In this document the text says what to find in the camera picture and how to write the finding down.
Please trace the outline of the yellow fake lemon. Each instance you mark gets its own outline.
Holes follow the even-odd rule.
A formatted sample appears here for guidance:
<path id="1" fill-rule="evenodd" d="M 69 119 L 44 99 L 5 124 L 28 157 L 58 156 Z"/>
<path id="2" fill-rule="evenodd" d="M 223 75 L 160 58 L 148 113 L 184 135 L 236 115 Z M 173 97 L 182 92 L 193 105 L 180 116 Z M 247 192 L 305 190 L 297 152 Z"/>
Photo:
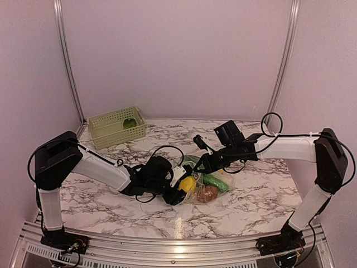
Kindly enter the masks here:
<path id="1" fill-rule="evenodd" d="M 185 193 L 193 193 L 196 189 L 196 180 L 192 176 L 184 178 L 178 187 L 179 190 L 183 190 Z"/>

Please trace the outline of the clear polka dot zip bag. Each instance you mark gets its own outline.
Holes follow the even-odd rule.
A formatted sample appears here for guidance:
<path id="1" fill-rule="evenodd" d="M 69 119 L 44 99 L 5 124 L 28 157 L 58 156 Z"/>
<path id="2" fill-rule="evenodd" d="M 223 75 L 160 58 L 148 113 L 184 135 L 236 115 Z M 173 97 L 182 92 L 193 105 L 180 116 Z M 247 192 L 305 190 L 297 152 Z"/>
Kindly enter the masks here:
<path id="1" fill-rule="evenodd" d="M 211 174 L 193 171 L 178 185 L 178 189 L 186 193 L 182 202 L 189 204 L 208 204 L 228 194 L 233 188 L 233 176 L 223 170 Z"/>

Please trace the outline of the green fake pepper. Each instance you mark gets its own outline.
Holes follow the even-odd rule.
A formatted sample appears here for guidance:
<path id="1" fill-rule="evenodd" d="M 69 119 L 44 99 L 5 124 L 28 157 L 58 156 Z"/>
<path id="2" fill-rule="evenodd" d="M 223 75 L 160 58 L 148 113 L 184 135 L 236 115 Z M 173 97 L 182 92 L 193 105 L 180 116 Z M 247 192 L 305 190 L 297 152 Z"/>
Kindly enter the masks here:
<path id="1" fill-rule="evenodd" d="M 123 129 L 126 130 L 126 129 L 129 129 L 129 128 L 133 128 L 133 127 L 136 127 L 137 126 L 137 121 L 135 118 L 126 118 L 124 121 L 123 121 Z"/>

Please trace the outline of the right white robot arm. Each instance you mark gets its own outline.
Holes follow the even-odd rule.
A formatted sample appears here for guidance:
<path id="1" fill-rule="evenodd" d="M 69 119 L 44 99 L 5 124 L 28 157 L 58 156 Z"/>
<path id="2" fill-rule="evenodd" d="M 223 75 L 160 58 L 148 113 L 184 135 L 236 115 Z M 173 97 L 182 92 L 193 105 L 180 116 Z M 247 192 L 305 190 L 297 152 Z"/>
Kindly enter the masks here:
<path id="1" fill-rule="evenodd" d="M 307 134 L 268 134 L 264 131 L 246 137 L 233 121 L 215 129 L 222 144 L 215 149 L 200 135 L 193 138 L 204 150 L 194 170 L 210 174 L 241 161 L 282 159 L 298 187 L 304 186 L 302 203 L 287 221 L 287 229 L 277 236 L 276 245 L 288 250 L 298 241 L 297 232 L 303 230 L 348 180 L 346 172 L 356 170 L 352 152 L 330 128 Z"/>

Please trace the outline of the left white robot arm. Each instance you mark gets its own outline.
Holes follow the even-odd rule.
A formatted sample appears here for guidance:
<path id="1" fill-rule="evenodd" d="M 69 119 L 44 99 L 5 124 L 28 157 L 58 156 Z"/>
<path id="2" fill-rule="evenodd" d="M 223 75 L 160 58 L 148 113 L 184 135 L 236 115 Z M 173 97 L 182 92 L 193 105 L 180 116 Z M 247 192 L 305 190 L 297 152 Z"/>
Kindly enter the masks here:
<path id="1" fill-rule="evenodd" d="M 192 173 L 190 165 L 180 161 L 173 166 L 156 154 L 152 154 L 144 165 L 134 167 L 121 159 L 111 162 L 80 144 L 72 131 L 39 146 L 29 162 L 35 164 L 35 174 L 31 178 L 36 184 L 45 230 L 58 248 L 68 247 L 71 241 L 70 235 L 63 231 L 60 202 L 60 188 L 70 174 L 86 176 L 126 196 L 160 195 L 167 204 L 177 205 L 186 197 L 179 184 Z"/>

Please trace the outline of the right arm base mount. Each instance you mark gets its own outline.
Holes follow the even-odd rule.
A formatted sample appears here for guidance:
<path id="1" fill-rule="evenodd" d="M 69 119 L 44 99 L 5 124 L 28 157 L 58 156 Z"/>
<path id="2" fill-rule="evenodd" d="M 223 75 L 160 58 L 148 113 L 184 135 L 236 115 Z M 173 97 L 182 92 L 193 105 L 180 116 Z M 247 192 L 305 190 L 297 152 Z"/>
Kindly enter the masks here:
<path id="1" fill-rule="evenodd" d="M 275 257 L 274 261 L 278 267 L 295 267 L 298 258 L 305 250 L 305 245 L 302 231 L 296 231 L 286 221 L 280 234 L 258 238 L 255 247 L 261 256 L 294 250 L 294 252 Z"/>

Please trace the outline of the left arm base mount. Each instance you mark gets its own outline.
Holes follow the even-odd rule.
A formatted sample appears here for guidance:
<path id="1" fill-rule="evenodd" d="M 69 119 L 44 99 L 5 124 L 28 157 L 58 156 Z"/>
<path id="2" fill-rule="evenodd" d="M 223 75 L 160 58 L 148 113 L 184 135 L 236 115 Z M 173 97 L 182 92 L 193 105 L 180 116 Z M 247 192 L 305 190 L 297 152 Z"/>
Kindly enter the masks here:
<path id="1" fill-rule="evenodd" d="M 51 261 L 54 267 L 78 267 L 81 264 L 81 256 L 89 246 L 89 238 L 79 234 L 66 232 L 64 227 L 55 231 L 42 230 L 41 243 L 60 250 L 55 261 Z"/>

